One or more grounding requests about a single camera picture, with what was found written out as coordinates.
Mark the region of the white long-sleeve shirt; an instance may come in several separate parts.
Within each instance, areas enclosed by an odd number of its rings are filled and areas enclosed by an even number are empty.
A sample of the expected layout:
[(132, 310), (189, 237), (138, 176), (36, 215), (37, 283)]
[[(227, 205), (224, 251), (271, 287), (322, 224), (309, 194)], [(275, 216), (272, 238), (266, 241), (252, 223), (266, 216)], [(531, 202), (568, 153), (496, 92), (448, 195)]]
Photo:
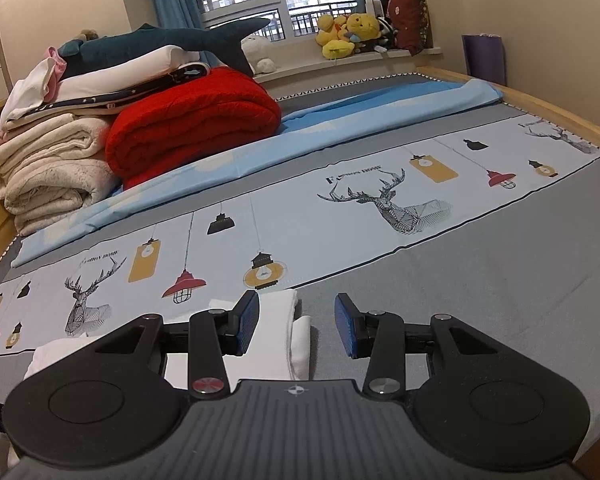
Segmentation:
[[(309, 380), (311, 357), (311, 317), (296, 318), (298, 294), (293, 289), (260, 294), (260, 315), (248, 350), (239, 358), (224, 356), (230, 390), (242, 379)], [(94, 338), (61, 338), (43, 344), (33, 353), (23, 378), (44, 370), (71, 353), (97, 340)], [(186, 356), (168, 354), (164, 378), (175, 388), (186, 386)]]

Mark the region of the grey deer print bedsheet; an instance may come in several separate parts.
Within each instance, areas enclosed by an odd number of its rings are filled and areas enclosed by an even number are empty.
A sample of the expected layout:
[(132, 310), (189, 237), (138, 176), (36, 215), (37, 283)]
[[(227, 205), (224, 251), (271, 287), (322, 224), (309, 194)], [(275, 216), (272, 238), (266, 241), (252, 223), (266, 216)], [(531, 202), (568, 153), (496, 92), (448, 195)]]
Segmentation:
[(345, 292), (409, 323), (445, 312), (585, 395), (600, 438), (600, 148), (507, 104), (323, 148), (132, 214), (12, 268), (0, 261), (0, 401), (43, 344), (293, 289), (312, 379), (361, 380)]

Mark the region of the light blue folded sheet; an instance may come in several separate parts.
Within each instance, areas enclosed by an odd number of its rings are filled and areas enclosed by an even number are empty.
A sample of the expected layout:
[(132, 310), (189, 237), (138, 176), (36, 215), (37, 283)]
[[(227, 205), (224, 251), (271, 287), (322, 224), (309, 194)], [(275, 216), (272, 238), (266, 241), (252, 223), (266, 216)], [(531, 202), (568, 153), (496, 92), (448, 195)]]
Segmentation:
[(81, 209), (26, 237), (10, 265), (19, 268), (111, 223), (232, 182), (282, 162), (373, 136), (500, 102), (500, 90), (471, 78), (464, 84), (399, 74), (334, 84), (279, 99), (278, 133), (191, 162)]

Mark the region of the red folded blanket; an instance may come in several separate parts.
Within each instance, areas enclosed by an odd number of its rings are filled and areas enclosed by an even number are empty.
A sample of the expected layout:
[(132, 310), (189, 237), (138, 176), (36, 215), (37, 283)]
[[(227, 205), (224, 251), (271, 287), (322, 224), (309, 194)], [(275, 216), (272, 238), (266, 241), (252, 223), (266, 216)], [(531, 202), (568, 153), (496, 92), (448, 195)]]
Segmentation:
[(274, 136), (282, 111), (260, 84), (228, 67), (157, 92), (112, 124), (106, 162), (125, 188)]

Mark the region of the cream folded blanket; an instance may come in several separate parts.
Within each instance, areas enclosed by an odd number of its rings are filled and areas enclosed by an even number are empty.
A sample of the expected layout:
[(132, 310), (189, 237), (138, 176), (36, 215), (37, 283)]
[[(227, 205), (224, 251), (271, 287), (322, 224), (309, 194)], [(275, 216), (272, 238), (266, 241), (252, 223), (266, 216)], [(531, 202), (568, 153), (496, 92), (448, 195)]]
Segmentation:
[(25, 237), (106, 198), (119, 183), (105, 159), (110, 122), (63, 114), (0, 144), (0, 200)]

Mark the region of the navy patterned folded cloth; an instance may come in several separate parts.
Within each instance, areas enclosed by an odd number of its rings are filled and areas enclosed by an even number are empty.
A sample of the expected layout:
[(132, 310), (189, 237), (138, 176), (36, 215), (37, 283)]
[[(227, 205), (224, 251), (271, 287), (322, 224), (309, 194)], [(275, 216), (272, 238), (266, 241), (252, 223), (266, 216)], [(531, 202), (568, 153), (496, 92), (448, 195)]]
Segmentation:
[(122, 66), (98, 70), (61, 81), (56, 99), (48, 103), (26, 104), (19, 110), (13, 110), (6, 117), (6, 125), (15, 129), (16, 126), (35, 122), (43, 117), (64, 113), (116, 114), (118, 110), (143, 96), (207, 76), (209, 72), (210, 67), (201, 62), (169, 67), (159, 70), (157, 75), (127, 75)]

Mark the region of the white plush toy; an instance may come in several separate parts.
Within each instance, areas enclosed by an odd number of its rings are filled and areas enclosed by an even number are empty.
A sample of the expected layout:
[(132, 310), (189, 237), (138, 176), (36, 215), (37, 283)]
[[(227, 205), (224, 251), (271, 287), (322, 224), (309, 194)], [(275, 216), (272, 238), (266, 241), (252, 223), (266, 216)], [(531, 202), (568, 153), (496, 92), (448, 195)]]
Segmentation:
[(272, 74), (277, 70), (274, 61), (268, 55), (271, 46), (268, 38), (257, 35), (242, 40), (242, 52), (255, 75)]

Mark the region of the teal shark plush toy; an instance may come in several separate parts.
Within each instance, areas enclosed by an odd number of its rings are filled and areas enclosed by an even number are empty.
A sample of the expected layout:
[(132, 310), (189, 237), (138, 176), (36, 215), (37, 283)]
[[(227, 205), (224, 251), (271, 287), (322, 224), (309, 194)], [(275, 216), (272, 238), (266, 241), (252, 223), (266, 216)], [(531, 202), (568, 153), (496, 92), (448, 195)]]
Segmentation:
[(242, 40), (270, 24), (269, 18), (246, 18), (225, 23), (212, 29), (160, 28), (143, 24), (134, 32), (92, 40), (75, 39), (58, 49), (65, 61), (64, 78), (106, 70), (166, 46), (186, 52), (211, 53), (221, 63), (247, 76), (253, 71)]

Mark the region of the white folded bedding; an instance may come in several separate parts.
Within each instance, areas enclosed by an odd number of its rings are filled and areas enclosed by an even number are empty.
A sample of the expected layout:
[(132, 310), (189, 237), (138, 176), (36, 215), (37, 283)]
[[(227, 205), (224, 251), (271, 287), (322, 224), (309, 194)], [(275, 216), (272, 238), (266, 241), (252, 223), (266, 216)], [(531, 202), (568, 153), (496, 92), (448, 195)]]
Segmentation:
[(63, 80), (59, 79), (56, 60), (46, 58), (26, 78), (18, 80), (10, 92), (0, 117), (0, 143), (7, 140), (9, 131), (31, 122), (28, 116), (41, 106), (55, 107), (68, 101), (86, 105), (91, 98), (102, 96), (111, 101), (116, 92), (135, 89), (188, 66), (201, 68), (204, 75), (208, 73), (209, 66), (201, 63), (198, 52), (177, 46), (161, 47), (134, 60)]

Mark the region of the yellow plush toys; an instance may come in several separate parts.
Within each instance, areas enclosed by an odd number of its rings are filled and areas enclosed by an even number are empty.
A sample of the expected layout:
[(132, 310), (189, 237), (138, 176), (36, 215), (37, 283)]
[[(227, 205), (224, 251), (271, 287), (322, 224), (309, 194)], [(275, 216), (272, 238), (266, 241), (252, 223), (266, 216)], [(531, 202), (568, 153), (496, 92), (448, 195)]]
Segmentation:
[(372, 14), (323, 14), (317, 20), (316, 43), (326, 60), (336, 61), (362, 52), (385, 52), (379, 44), (380, 23)]

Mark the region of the dark red cushion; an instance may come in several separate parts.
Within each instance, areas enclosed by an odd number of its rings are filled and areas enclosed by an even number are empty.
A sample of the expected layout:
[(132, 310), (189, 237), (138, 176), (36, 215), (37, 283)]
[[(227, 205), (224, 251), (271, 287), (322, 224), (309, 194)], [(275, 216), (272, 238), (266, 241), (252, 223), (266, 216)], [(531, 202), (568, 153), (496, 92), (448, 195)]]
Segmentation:
[(426, 0), (389, 0), (388, 17), (396, 30), (398, 48), (415, 56), (434, 46)]

